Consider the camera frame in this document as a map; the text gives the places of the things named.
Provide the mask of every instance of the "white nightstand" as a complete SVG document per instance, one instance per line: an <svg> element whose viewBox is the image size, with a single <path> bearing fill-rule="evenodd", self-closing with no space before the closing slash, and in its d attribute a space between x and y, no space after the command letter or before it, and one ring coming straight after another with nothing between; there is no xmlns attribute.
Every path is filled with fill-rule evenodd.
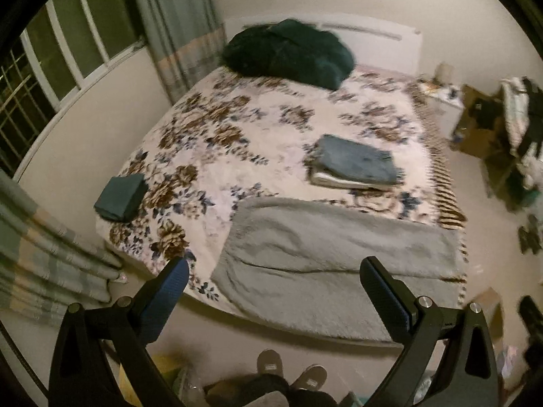
<svg viewBox="0 0 543 407"><path fill-rule="evenodd" d="M461 88L457 85L451 85L449 87L432 89L425 83L420 83L419 87L426 95L428 105L435 110L442 136L450 140L456 124L464 111ZM449 96L451 89L456 90L457 93L454 99L451 99Z"/></svg>

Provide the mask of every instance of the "gray curtain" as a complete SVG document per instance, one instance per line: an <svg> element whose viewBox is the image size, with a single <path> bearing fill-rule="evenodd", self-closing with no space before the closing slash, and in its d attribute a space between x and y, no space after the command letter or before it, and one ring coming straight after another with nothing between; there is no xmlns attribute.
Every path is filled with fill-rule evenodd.
<svg viewBox="0 0 543 407"><path fill-rule="evenodd" d="M172 103L219 66L224 31L211 0L136 0Z"/></svg>
<svg viewBox="0 0 543 407"><path fill-rule="evenodd" d="M40 208L0 170L0 308L58 325L66 308L109 303L120 260Z"/></svg>

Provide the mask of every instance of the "metal screw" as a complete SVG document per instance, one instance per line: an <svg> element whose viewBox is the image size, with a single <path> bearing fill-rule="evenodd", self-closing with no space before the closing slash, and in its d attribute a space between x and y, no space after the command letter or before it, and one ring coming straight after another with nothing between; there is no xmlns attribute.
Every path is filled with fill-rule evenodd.
<svg viewBox="0 0 543 407"><path fill-rule="evenodd" d="M475 312L476 314L478 314L479 312L482 311L481 306L479 305L479 303L475 303L475 302L470 304L470 309L473 312Z"/></svg>
<svg viewBox="0 0 543 407"><path fill-rule="evenodd" d="M79 303L72 303L70 304L70 306L68 306L68 312L70 314L75 314L80 309L81 309L81 305Z"/></svg>
<svg viewBox="0 0 543 407"><path fill-rule="evenodd" d="M429 308L433 304L433 301L430 297L419 297L419 304L423 308Z"/></svg>
<svg viewBox="0 0 543 407"><path fill-rule="evenodd" d="M132 297L124 296L117 300L117 306L120 308L126 308L132 303Z"/></svg>

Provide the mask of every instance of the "striped bed trim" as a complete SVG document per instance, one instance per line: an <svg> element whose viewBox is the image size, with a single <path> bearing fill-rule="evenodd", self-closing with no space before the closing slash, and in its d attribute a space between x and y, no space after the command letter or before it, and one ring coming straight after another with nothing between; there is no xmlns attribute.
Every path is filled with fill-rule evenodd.
<svg viewBox="0 0 543 407"><path fill-rule="evenodd" d="M466 264L468 261L468 252L465 245L465 222L466 216L458 206L456 194L452 190L452 177L449 169L449 160L445 156L444 150L446 141L441 136L439 127L435 120L434 110L427 104L426 97L420 91L416 82L407 86L407 92L413 101L413 107L416 115L419 117L425 129L423 139L424 145L430 153L432 159L431 179L435 186L434 204L439 210L439 226L446 229L458 229L461 237L461 253ZM465 273L459 281L462 286L458 296L458 307L462 307L466 298L466 284L468 275Z"/></svg>

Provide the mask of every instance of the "white headboard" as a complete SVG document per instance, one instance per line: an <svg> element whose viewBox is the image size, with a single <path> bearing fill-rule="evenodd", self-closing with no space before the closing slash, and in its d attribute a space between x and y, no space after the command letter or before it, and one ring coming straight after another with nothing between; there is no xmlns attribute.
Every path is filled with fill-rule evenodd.
<svg viewBox="0 0 543 407"><path fill-rule="evenodd" d="M251 26L295 18L319 30L335 33L352 51L356 62L417 75L423 34L413 27L391 21L349 14L275 14L230 18L224 21L226 38Z"/></svg>

